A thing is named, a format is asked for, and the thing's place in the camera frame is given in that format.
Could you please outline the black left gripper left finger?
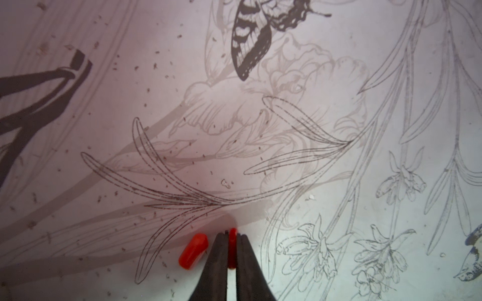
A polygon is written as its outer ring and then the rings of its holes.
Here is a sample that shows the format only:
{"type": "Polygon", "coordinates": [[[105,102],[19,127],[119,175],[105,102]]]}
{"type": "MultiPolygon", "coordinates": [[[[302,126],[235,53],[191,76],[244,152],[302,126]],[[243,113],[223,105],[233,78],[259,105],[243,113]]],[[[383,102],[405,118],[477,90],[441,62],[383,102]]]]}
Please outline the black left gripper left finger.
{"type": "Polygon", "coordinates": [[[228,233],[219,233],[213,242],[200,279],[189,301],[226,301],[228,233]]]}

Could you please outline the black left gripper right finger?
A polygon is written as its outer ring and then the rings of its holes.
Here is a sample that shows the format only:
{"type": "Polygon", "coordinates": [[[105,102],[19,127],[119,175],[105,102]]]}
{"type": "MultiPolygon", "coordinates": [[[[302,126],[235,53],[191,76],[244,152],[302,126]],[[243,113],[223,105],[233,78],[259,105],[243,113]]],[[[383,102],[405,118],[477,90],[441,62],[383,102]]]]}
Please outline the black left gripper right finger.
{"type": "Polygon", "coordinates": [[[247,235],[237,235],[236,294],[238,301],[276,301],[247,235]]]}

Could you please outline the red protection sleeve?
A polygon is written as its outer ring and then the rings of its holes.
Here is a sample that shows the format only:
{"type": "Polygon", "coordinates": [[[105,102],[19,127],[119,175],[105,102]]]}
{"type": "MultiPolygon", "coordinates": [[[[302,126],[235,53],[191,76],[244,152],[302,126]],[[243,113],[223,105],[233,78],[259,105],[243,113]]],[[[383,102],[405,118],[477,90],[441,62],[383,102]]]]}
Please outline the red protection sleeve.
{"type": "Polygon", "coordinates": [[[228,265],[229,269],[237,267],[237,228],[231,228],[228,232],[228,265]]]}
{"type": "Polygon", "coordinates": [[[180,267],[185,270],[192,269],[207,251],[208,247],[207,235],[204,233],[195,234],[179,256],[178,263],[180,267]]]}

